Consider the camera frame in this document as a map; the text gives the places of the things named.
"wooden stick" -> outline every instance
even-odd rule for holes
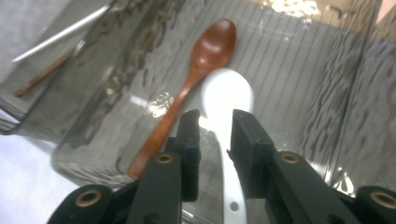
[[[67,59],[70,58],[72,53],[73,53],[73,50],[66,52],[66,54],[64,54],[55,63],[52,63],[42,73],[40,73],[38,76],[32,78],[29,82],[27,82],[22,87],[20,87],[17,91],[15,91],[15,96],[17,96],[18,98],[22,98],[27,93],[29,93],[29,91],[32,88],[34,88],[41,81],[43,81],[46,77],[49,77],[50,75],[52,75],[54,73],[54,71],[56,71],[58,68],[60,68],[62,65],[64,65],[64,63],[67,61]]]

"wooden spoon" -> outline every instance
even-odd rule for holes
[[[132,179],[140,178],[149,158],[161,149],[191,88],[210,72],[223,67],[230,60],[235,41],[236,28],[229,20],[217,21],[202,33],[192,49],[190,73],[181,91],[145,145],[132,160],[127,172],[128,176]]]

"brass insert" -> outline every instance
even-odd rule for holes
[[[102,198],[102,193],[98,189],[88,189],[76,198],[76,205],[78,207],[88,207],[91,206]]]
[[[297,163],[299,161],[299,159],[296,156],[289,154],[289,153],[282,154],[280,156],[280,158],[282,159],[282,161],[285,161],[288,163]]]
[[[165,154],[165,155],[161,155],[161,156],[157,157],[156,161],[160,164],[166,164],[166,163],[171,162],[172,160],[173,160],[173,156]]]
[[[370,194],[370,197],[373,199],[373,201],[381,204],[384,207],[396,209],[396,198],[385,192],[374,191]]]

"spoon handle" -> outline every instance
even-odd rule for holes
[[[146,143],[140,148],[140,151],[132,160],[127,171],[128,176],[132,179],[139,179],[141,177],[149,158],[162,148],[173,127],[179,110],[183,106],[184,99],[194,84],[200,80],[200,78],[197,78],[197,74],[197,70],[190,70],[190,74],[175,101],[171,104],[163,119],[158,123],[157,127],[146,140]]]

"white plastic spoon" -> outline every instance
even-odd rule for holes
[[[227,150],[230,149],[233,110],[251,112],[253,91],[248,82],[237,72],[221,68],[212,72],[203,83],[202,100],[212,131],[215,132],[220,146],[224,223],[248,223],[245,197]]]

